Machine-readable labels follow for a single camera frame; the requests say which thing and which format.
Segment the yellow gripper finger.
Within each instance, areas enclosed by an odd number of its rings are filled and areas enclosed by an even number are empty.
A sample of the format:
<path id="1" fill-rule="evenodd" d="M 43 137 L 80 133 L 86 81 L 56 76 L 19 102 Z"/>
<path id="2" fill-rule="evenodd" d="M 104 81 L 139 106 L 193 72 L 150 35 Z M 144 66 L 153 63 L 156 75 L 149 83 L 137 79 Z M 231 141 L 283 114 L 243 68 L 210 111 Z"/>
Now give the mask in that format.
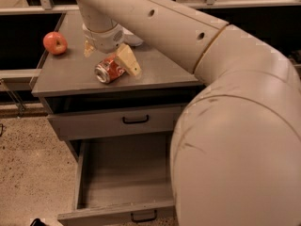
<path id="1" fill-rule="evenodd" d="M 136 57 L 129 45 L 123 43 L 117 49 L 114 60 L 129 75 L 139 76 L 141 74 L 140 65 L 138 64 Z"/>
<path id="2" fill-rule="evenodd" d="M 90 57 L 94 52 L 94 47 L 86 40 L 84 44 L 84 56 Z"/>

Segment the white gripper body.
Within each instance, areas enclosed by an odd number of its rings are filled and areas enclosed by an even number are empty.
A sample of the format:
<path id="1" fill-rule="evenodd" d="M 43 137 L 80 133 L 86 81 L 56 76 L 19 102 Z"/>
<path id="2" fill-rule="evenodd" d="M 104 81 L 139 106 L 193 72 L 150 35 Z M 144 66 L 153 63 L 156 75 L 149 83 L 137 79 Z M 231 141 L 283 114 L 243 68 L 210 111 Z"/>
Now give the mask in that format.
<path id="1" fill-rule="evenodd" d="M 94 51 L 109 54 L 118 49 L 124 41 L 123 28 L 119 24 L 105 32 L 91 31 L 84 24 L 82 27 L 86 40 L 94 47 Z"/>

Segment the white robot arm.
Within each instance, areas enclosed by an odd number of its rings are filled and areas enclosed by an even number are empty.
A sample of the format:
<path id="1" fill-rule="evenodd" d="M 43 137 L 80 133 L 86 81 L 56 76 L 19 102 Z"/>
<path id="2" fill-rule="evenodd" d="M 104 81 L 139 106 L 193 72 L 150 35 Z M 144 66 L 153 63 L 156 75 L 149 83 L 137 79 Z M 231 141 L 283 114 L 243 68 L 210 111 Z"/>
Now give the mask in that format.
<path id="1" fill-rule="evenodd" d="M 300 79 L 244 30 L 171 0 L 76 0 L 204 84 L 170 149 L 180 226 L 301 226 Z"/>

